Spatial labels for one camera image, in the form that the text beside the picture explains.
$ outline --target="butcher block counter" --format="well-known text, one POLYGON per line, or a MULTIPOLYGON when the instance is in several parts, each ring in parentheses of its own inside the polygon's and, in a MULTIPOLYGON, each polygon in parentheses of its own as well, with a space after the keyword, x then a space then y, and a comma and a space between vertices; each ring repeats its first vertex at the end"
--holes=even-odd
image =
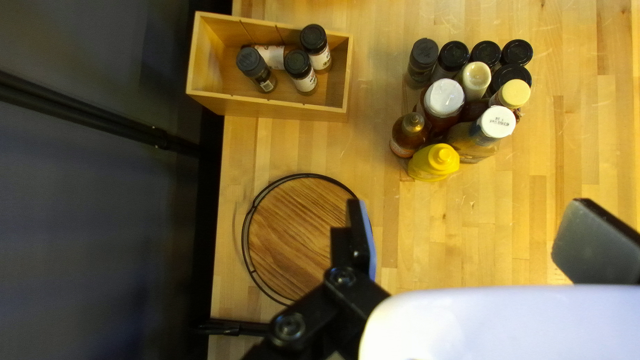
MULTIPOLYGON (((364 200, 377 281, 391 294, 570 283, 550 250, 571 199, 639 222, 639 12, 631 0, 234 1, 236 16, 352 34, 353 62, 347 122, 225 117, 211 316, 267 322, 282 308, 251 280, 241 232, 263 188, 304 172, 364 200), (534 49, 513 135, 435 183, 408 177, 388 147, 391 125, 418 99, 403 74, 422 37, 469 48, 521 38, 534 49)), ((259 340, 211 336, 209 358, 239 359, 259 340)))

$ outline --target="sauce bottle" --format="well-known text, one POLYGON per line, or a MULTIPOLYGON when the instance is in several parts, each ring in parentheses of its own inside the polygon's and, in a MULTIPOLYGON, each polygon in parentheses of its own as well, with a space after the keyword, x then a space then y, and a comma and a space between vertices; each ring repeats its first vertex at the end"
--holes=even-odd
POLYGON ((416 152, 409 164, 409 176, 420 181, 439 181, 460 168, 460 155, 445 143, 435 143, 416 152))
POLYGON ((456 81, 465 92, 465 102, 480 100, 491 83, 491 70, 487 64, 474 61, 462 68, 456 81))
POLYGON ((469 60, 469 49, 459 41, 450 41, 440 49, 438 61, 431 73, 431 83, 439 79, 453 79, 469 60))
POLYGON ((460 110, 458 122, 476 121, 488 108, 489 99, 487 98, 469 102, 465 101, 462 110, 460 110))
POLYGON ((515 110, 524 105, 531 96, 531 88, 520 79, 507 81, 497 93, 489 99, 489 106, 499 105, 515 110))
POLYGON ((257 89, 262 93, 270 93, 276 88, 277 79, 258 53, 252 47, 240 49, 236 56, 236 66, 242 73, 257 85, 257 89))
POLYGON ((525 66, 531 61, 531 58, 533 58, 531 44, 522 39, 515 39, 502 48, 500 64, 525 66))
POLYGON ((440 79, 422 91, 416 109, 431 124, 432 139, 442 136, 458 122, 464 102, 462 86, 452 79, 440 79))
POLYGON ((489 69, 496 70, 493 67, 500 62, 501 56, 502 51, 500 51, 498 44, 485 40, 480 41, 471 49, 469 61, 481 61, 489 66, 489 69))
POLYGON ((391 129, 389 147, 401 158, 411 158, 424 144, 428 130, 424 129, 424 117, 409 113, 396 120, 391 129))
POLYGON ((404 82, 412 89, 427 86, 433 65, 438 58, 438 44, 430 38, 422 38, 413 44, 404 82))
POLYGON ((309 24, 300 32, 300 44, 311 59, 311 66, 319 74, 331 68, 331 52, 324 28, 318 24, 309 24))
POLYGON ((461 163, 477 163, 493 156, 499 140, 512 134, 516 118, 504 106, 491 106, 476 121, 452 126, 445 137, 460 155, 461 163))
POLYGON ((313 95, 317 90, 317 77, 311 67, 309 55, 302 50, 292 50, 284 57, 284 68, 301 95, 313 95))
POLYGON ((531 86, 531 74, 527 68, 521 65, 505 65, 493 73, 485 96, 491 97, 497 93, 504 84, 513 79, 520 79, 531 86))

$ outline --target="black jar lid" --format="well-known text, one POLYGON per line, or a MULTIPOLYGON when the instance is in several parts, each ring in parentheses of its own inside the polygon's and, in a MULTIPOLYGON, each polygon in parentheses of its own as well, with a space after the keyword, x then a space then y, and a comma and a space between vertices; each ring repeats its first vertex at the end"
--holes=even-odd
POLYGON ((422 38, 413 44, 409 62, 416 69, 428 70, 438 59, 438 44, 430 38, 422 38))
POLYGON ((503 65, 527 65, 533 57, 533 47, 525 40, 515 39, 508 42, 502 48, 502 59, 500 59, 503 65))
POLYGON ((252 47, 240 49, 236 56, 236 66, 249 78, 258 76, 267 66, 262 55, 252 47))
POLYGON ((471 57, 469 61, 481 61, 489 67, 493 67, 500 61, 502 52, 500 47, 495 42, 490 40, 480 41, 471 50, 471 57))
POLYGON ((326 46, 326 33, 318 24, 309 24, 300 32, 300 43, 310 53, 319 53, 326 46))
POLYGON ((460 71, 468 60, 469 49, 459 41, 444 44, 438 55, 438 64, 447 72, 460 71))
POLYGON ((509 80, 520 79, 531 86, 531 73, 524 66, 505 65, 496 70, 489 84, 489 93, 495 94, 509 80))
POLYGON ((284 57, 284 69, 292 76, 306 76, 311 69, 309 55, 299 49, 289 51, 284 57))

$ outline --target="wooden box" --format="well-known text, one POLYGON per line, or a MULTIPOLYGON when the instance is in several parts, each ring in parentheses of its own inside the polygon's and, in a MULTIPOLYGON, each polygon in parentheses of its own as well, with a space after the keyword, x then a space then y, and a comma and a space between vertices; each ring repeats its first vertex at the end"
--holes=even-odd
POLYGON ((284 70, 272 70, 277 88, 262 94, 236 67, 242 45, 299 45, 300 30, 276 22, 196 12, 189 55, 187 94, 219 115, 347 121, 353 38, 326 30, 331 70, 318 74, 317 91, 299 94, 284 70))

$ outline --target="round wooden tray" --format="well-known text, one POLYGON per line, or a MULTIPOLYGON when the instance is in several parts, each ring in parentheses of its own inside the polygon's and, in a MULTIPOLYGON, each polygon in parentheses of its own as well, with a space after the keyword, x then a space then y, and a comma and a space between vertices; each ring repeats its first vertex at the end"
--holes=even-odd
POLYGON ((267 296, 288 305, 321 283, 330 265, 330 229, 346 225, 352 197, 319 174, 283 177, 256 196, 244 219, 243 256, 267 296))

